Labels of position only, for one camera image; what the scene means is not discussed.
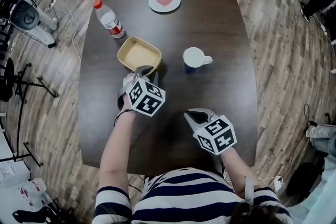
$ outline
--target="hair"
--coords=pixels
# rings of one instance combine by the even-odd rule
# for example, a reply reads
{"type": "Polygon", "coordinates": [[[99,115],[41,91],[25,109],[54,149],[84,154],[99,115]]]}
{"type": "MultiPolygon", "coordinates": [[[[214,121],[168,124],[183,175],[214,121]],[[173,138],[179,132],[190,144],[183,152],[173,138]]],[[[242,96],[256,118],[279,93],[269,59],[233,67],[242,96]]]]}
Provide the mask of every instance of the hair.
{"type": "Polygon", "coordinates": [[[277,206],[251,207],[249,203],[243,202],[236,207],[229,224],[286,224],[276,216],[278,211],[277,206]]]}

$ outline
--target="red bottle cap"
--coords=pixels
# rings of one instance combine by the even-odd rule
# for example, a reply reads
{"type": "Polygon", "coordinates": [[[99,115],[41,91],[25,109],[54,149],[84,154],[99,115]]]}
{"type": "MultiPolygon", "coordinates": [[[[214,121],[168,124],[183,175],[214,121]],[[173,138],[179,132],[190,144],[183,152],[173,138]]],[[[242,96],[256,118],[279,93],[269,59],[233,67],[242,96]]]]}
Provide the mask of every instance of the red bottle cap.
{"type": "Polygon", "coordinates": [[[93,4],[94,8],[100,8],[103,5],[101,0],[96,0],[93,4]]]}

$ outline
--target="water bottle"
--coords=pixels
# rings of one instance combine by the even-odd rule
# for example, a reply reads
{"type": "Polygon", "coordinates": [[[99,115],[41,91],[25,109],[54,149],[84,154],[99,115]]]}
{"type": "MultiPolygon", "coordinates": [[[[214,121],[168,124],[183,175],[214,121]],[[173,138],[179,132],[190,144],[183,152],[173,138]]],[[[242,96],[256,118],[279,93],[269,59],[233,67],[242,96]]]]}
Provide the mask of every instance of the water bottle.
{"type": "Polygon", "coordinates": [[[101,0],[96,0],[93,6],[96,9],[99,21],[110,32],[112,37],[120,38],[125,34],[125,29],[110,7],[104,5],[101,0]]]}

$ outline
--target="beige rectangular bowl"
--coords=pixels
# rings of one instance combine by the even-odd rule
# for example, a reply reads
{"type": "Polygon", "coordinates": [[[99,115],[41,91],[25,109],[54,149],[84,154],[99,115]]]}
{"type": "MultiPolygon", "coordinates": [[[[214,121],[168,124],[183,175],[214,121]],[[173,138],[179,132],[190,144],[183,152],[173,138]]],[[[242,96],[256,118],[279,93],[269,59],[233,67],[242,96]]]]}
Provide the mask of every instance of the beige rectangular bowl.
{"type": "Polygon", "coordinates": [[[117,57],[133,71],[140,66],[153,66],[154,69],[148,73],[150,75],[159,66],[162,55],[152,44],[137,37],[129,37],[120,47],[117,57]]]}

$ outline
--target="mug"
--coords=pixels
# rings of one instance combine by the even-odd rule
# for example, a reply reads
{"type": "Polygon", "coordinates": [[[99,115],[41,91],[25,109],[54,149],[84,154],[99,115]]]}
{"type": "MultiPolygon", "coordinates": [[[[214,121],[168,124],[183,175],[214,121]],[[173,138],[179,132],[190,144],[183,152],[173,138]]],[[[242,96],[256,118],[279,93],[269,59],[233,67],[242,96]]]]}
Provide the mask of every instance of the mug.
{"type": "Polygon", "coordinates": [[[186,72],[196,72],[203,65],[212,63],[212,57],[205,56],[204,52],[196,47],[187,48],[183,53],[183,65],[186,72]]]}

